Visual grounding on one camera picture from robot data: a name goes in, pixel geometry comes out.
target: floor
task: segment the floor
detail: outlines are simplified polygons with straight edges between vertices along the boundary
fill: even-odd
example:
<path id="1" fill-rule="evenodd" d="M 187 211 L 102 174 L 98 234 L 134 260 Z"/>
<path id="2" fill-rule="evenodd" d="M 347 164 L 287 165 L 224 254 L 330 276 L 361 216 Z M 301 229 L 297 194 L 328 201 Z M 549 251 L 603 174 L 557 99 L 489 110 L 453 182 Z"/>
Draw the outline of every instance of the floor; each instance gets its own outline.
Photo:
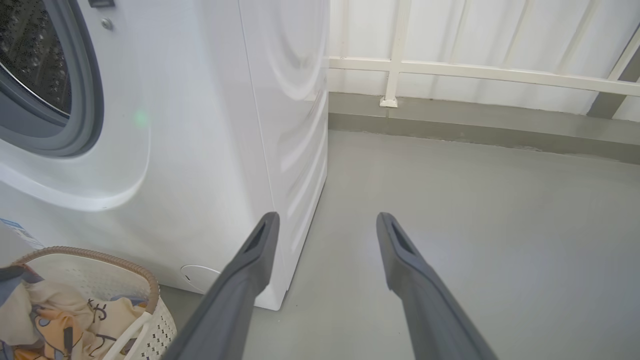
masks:
<path id="1" fill-rule="evenodd" d="M 280 311 L 245 359 L 413 359 L 375 219 L 396 216 L 501 359 L 637 359 L 640 166 L 330 131 L 329 171 Z M 163 288 L 177 326 L 199 295 Z"/>

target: laundry basket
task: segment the laundry basket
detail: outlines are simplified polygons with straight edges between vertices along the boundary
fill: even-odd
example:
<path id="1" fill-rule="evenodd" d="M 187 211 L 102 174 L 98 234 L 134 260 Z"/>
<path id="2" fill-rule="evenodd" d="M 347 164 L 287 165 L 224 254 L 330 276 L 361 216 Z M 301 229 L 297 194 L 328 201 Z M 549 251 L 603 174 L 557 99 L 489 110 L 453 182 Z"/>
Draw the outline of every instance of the laundry basket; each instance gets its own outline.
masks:
<path id="1" fill-rule="evenodd" d="M 138 331 L 140 334 L 125 360 L 160 359 L 175 336 L 175 324 L 160 298 L 157 280 L 142 266 L 73 247 L 48 247 L 13 264 L 29 265 L 44 279 L 71 285 L 86 299 L 109 300 L 127 295 L 148 300 L 146 311 L 115 341 L 104 360 L 113 360 Z"/>

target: railing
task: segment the railing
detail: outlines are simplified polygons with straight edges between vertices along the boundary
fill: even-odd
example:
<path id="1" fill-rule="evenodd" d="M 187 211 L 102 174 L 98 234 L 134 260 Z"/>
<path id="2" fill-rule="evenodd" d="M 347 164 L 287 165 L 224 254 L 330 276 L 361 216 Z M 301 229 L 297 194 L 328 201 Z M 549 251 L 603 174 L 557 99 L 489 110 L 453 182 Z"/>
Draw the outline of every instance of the railing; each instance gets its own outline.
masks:
<path id="1" fill-rule="evenodd" d="M 574 88 L 583 90 L 592 90 L 596 92 L 607 92 L 611 94 L 631 95 L 640 97 L 640 84 L 628 81 L 618 81 L 621 73 L 631 60 L 640 45 L 640 30 L 631 38 L 627 48 L 623 51 L 618 62 L 615 64 L 609 77 L 592 78 L 587 76 L 574 76 L 566 73 L 566 68 L 571 62 L 576 48 L 584 37 L 589 23 L 593 19 L 593 14 L 602 2 L 602 0 L 590 0 L 587 8 L 582 14 L 582 18 L 576 27 L 576 30 L 564 50 L 564 54 L 560 60 L 555 72 L 543 72 L 524 69 L 512 69 L 511 59 L 514 49 L 520 41 L 523 25 L 527 22 L 531 12 L 531 5 L 534 0 L 525 0 L 522 12 L 518 19 L 515 31 L 511 36 L 508 50 L 500 67 L 489 67 L 480 65 L 464 65 L 456 63 L 456 55 L 460 47 L 460 37 L 463 33 L 467 22 L 468 10 L 472 0 L 465 0 L 458 30 L 453 42 L 451 56 L 449 62 L 435 61 L 408 61 L 403 60 L 404 45 L 406 42 L 406 34 L 409 23 L 409 12 L 411 10 L 411 0 L 398 0 L 398 11 L 396 16 L 396 30 L 394 33 L 394 42 L 391 51 L 391 59 L 378 58 L 350 58 L 346 56 L 331 56 L 329 59 L 329 67 L 332 69 L 347 70 L 374 70 L 387 71 L 387 89 L 385 96 L 380 101 L 380 106 L 389 108 L 397 107 L 396 90 L 398 83 L 398 75 L 401 72 L 411 74 L 430 74 L 444 76 L 459 76 L 463 78 L 492 79 L 503 81 L 514 81 L 517 83 L 528 83 L 538 85 L 559 86 L 563 88 Z M 348 25 L 348 0 L 343 3 L 343 31 Z M 342 41 L 341 53 L 346 53 L 348 44 L 346 39 Z"/>

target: blue and white label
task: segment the blue and white label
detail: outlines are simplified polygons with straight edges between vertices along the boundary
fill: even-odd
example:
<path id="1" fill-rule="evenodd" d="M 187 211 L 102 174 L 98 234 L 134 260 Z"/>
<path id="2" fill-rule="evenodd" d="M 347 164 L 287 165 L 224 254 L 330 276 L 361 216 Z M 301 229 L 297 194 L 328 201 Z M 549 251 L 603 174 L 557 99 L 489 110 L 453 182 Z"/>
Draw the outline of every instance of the blue and white label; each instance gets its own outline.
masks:
<path id="1" fill-rule="evenodd" d="M 36 238 L 34 238 L 31 234 L 29 234 L 29 232 L 26 231 L 25 228 L 23 228 L 17 222 L 6 220 L 3 218 L 0 218 L 0 221 L 2 221 L 2 223 L 7 225 L 9 228 L 11 228 L 11 230 L 18 234 L 18 236 L 26 241 L 30 247 L 33 247 L 34 249 L 44 249 L 45 246 L 42 245 L 38 240 L 36 240 Z"/>

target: washing machine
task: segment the washing machine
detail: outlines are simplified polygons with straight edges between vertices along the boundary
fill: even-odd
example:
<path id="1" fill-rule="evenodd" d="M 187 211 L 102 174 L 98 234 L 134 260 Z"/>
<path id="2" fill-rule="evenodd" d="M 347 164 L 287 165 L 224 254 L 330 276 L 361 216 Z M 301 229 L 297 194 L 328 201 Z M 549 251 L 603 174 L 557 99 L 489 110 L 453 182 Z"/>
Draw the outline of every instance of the washing machine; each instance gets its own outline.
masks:
<path id="1" fill-rule="evenodd" d="M 205 292 L 268 211 L 277 310 L 327 172 L 327 0 L 7 0 L 0 226 Z"/>

